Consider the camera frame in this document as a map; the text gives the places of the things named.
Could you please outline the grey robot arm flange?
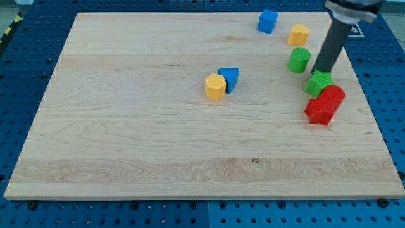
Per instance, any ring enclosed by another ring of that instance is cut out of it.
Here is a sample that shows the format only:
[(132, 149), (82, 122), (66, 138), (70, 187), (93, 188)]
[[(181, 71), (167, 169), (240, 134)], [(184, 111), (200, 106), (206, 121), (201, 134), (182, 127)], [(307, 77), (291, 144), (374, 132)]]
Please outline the grey robot arm flange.
[(385, 0), (326, 0), (324, 7), (345, 24), (362, 21), (373, 23)]

